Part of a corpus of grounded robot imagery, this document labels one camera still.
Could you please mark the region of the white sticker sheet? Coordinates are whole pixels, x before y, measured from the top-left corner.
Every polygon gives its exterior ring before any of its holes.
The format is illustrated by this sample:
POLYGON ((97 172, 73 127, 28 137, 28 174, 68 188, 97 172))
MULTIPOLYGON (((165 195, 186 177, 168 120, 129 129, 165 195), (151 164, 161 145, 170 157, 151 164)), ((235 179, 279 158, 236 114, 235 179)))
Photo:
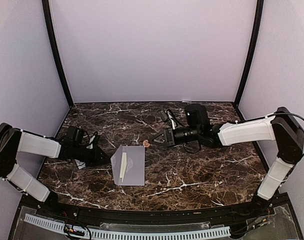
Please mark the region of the white sticker sheet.
POLYGON ((79 160, 75 160, 75 163, 76 163, 76 167, 80 170, 82 168, 85 168, 86 167, 86 164, 82 161, 79 161, 79 160))

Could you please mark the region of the grey envelope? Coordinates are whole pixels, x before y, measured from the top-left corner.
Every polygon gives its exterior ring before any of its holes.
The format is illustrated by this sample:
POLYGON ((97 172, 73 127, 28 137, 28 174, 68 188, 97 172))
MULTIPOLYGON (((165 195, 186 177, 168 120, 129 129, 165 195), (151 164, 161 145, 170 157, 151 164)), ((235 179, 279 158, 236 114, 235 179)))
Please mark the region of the grey envelope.
POLYGON ((117 186, 145 185, 145 147, 120 145, 110 158, 114 184, 117 186), (127 168, 123 182, 119 178, 122 153, 127 153, 127 168))

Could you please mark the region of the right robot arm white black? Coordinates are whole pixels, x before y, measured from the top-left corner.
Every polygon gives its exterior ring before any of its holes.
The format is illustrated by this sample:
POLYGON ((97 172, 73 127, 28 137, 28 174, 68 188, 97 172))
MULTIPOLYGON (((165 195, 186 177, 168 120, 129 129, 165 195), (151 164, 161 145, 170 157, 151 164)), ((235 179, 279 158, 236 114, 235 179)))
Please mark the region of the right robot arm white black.
POLYGON ((275 141, 277 156, 256 192, 256 199, 247 205, 247 213, 258 217, 267 208, 282 182, 304 157, 304 129, 298 123, 299 115, 279 107, 276 112, 242 121, 211 124, 206 107, 192 103, 184 108, 187 125, 181 124, 170 111, 160 111, 162 120, 169 125, 143 145, 164 148, 197 141, 199 146, 221 148, 234 144, 275 141))

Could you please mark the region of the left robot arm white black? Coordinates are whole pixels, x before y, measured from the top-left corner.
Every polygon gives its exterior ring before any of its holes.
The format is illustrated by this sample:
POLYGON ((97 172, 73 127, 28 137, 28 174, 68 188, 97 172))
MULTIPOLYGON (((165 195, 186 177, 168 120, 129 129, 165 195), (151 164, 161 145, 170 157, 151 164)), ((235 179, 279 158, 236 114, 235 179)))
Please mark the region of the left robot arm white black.
POLYGON ((100 136, 88 133, 76 126, 69 126, 60 138, 53 138, 12 127, 5 122, 0 124, 0 178, 10 182, 23 194, 33 197, 43 204, 43 210, 52 218, 63 213, 57 203, 58 195, 31 173, 21 167, 17 161, 19 153, 58 160, 78 160, 85 167, 107 164, 110 156, 98 145, 100 136))

